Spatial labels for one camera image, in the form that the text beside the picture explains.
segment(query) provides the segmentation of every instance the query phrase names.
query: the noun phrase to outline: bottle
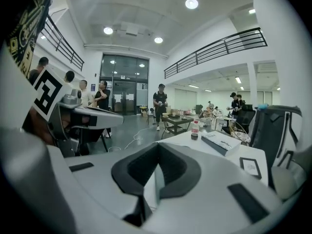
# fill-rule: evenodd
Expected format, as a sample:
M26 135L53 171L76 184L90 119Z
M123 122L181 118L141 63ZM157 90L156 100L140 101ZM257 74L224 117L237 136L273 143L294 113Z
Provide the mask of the bottle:
M198 132L199 132L198 120L194 120L194 123L192 124L191 139L197 140L198 139Z

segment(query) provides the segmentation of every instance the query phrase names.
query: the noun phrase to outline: black shorts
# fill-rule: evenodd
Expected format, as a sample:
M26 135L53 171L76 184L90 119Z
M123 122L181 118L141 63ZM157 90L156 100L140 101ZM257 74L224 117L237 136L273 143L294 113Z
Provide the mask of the black shorts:
M166 113L167 109L164 106L155 108L155 114L156 114L156 122L160 122L160 117L162 116L163 113Z

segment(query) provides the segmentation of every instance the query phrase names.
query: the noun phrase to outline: balcony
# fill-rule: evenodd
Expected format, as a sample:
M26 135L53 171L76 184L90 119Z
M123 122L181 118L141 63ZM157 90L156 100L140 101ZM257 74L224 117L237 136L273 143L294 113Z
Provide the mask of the balcony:
M82 70L84 61L66 41L50 16L48 16L41 33L43 34L41 38L46 38L54 46L55 51L59 51L70 63L75 65L79 70Z
M254 28L210 43L164 70L165 79L212 59L247 49L266 47L262 30Z

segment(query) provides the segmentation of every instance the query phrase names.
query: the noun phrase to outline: gray floor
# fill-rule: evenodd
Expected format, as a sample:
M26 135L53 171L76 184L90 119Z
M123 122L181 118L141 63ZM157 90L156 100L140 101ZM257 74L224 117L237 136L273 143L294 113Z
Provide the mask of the gray floor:
M142 130L136 138L142 138L140 140L134 140L127 149L129 148L134 148L139 145L143 144L149 144L154 141L161 140L161 135L164 132L164 125L161 122L160 123L160 131L156 131L156 125L153 125L153 119L150 119L150 124L148 125L146 122L147 118L142 117L142 116L124 116L124 123L120 126L113 127L112 128L112 137L111 139L106 138L105 142L107 145L107 148L110 147L119 147L120 149L124 150L125 147L132 141L134 140L134 135L138 133L138 131ZM202 132L209 132L210 127L208 126L207 128L201 128ZM164 133L163 139L169 138L174 136L173 134L168 134ZM89 145L90 148L90 154L101 154L105 152L103 143L101 139L99 139L98 142L92 143ZM118 148L111 148L109 151L113 152L119 150Z

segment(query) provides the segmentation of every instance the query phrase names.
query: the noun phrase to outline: glass door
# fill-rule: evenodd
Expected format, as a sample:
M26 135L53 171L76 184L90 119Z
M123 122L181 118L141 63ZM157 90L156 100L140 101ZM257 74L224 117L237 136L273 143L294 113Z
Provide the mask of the glass door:
M114 81L113 110L123 115L135 114L136 83L133 81Z

